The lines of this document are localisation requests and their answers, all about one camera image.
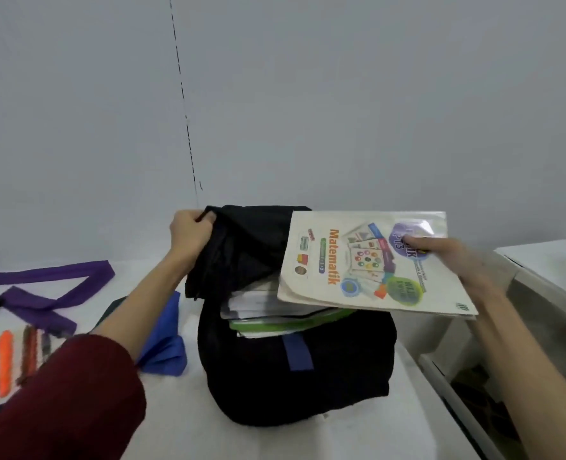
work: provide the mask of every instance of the maroon sleeve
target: maroon sleeve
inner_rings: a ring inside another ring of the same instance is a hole
[[[146,400],[127,351],[99,335],[68,340],[0,412],[0,460],[118,459]]]

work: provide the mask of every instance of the white book cover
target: white book cover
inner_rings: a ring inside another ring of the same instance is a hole
[[[459,278],[405,234],[446,237],[441,211],[295,211],[278,297],[308,305],[478,315]]]

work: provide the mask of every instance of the book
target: book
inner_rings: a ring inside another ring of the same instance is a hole
[[[446,237],[441,211],[295,211],[279,278],[284,302],[474,318],[459,278],[402,241]]]

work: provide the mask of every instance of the purple belt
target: purple belt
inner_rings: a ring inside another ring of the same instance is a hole
[[[4,308],[13,312],[27,323],[52,334],[73,335],[76,331],[76,323],[71,319],[58,315],[53,310],[67,309],[68,307],[75,307],[86,302],[114,276],[115,271],[107,261],[90,261],[53,268],[0,273],[0,285],[27,284],[85,277],[82,283],[58,299],[48,299],[40,295],[34,295],[15,286],[4,292],[0,297],[4,299]]]

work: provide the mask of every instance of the purple circle on book cover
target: purple circle on book cover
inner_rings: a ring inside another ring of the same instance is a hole
[[[402,237],[406,234],[416,235],[419,237],[429,236],[429,234],[416,224],[396,223],[389,235],[389,244],[393,247],[396,253],[399,253],[411,260],[425,260],[429,252],[425,250],[417,250],[405,244]]]

